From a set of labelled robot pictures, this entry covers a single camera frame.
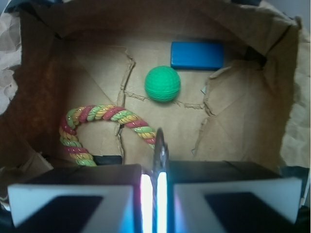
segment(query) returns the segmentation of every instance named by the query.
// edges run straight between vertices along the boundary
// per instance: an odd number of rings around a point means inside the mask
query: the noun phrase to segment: cardboard box
[[[41,163],[32,174],[39,174],[52,168],[41,155],[53,166],[76,166],[59,143],[61,116],[111,103],[162,127],[172,160],[310,166],[310,35],[299,18],[265,1],[31,7],[32,15],[0,17],[0,167],[23,167],[35,157]],[[180,95],[161,104],[148,99],[144,79],[150,69],[169,66],[172,41],[222,42],[225,67],[178,71]],[[249,48],[265,64],[246,59]],[[125,164],[151,169],[153,150],[128,128],[90,122],[78,135],[92,154],[120,155]]]

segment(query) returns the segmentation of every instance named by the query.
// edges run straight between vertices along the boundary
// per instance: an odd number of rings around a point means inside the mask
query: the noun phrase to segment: green golf ball
[[[168,102],[176,98],[180,91],[180,77],[171,67],[153,68],[145,80],[147,95],[159,102]]]

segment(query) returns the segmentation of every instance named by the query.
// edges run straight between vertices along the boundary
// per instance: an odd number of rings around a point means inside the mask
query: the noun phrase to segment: rope toy
[[[118,122],[136,132],[139,137],[144,139],[151,148],[155,148],[156,132],[148,123],[139,116],[115,105],[90,105],[74,108],[62,117],[59,127],[60,141],[65,146],[71,158],[76,160],[78,165],[96,166],[93,156],[82,147],[76,136],[75,128],[80,123],[93,120],[112,120]]]

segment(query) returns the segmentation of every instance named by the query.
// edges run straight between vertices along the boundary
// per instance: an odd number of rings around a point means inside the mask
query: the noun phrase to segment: crumpled paper
[[[0,15],[0,115],[15,96],[17,84],[12,70],[21,62],[19,13]]]

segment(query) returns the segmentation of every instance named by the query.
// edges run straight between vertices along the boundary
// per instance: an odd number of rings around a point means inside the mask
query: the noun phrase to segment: blue rectangular block
[[[172,42],[174,69],[218,70],[223,65],[224,47],[220,43]]]

